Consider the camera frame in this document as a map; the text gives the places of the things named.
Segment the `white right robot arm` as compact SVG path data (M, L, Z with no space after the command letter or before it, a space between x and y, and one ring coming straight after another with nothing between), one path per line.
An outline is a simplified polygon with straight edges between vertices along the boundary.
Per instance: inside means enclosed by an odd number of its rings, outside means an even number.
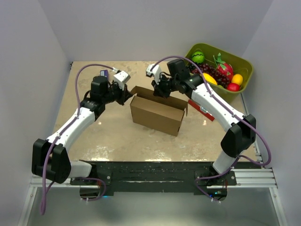
M185 94L196 104L204 107L226 132L221 141L222 151L213 163L210 181L220 185L226 180L226 171L238 160L239 155L255 142L256 119L245 116L222 99L201 74L191 75L182 59L167 63L169 76L166 77L158 64L151 64L146 75L153 77L154 95L168 98L171 92Z

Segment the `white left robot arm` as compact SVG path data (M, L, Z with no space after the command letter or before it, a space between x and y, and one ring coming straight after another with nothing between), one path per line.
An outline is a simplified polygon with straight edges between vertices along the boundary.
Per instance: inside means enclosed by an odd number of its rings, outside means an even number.
M47 139L37 139L33 144L32 173L56 183L68 178L81 178L87 185L97 181L97 172L85 161L70 161L68 151L81 135L104 112L106 104L124 103L132 96L127 90L130 75L121 71L112 82L104 76L95 76L74 115Z

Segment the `brown cardboard box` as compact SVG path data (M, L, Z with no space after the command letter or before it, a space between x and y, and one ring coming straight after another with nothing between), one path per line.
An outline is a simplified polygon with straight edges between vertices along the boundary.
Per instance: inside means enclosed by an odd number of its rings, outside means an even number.
M172 136L178 136L182 121L188 114L188 102L175 97L157 97L153 91L135 86L130 103L134 123Z

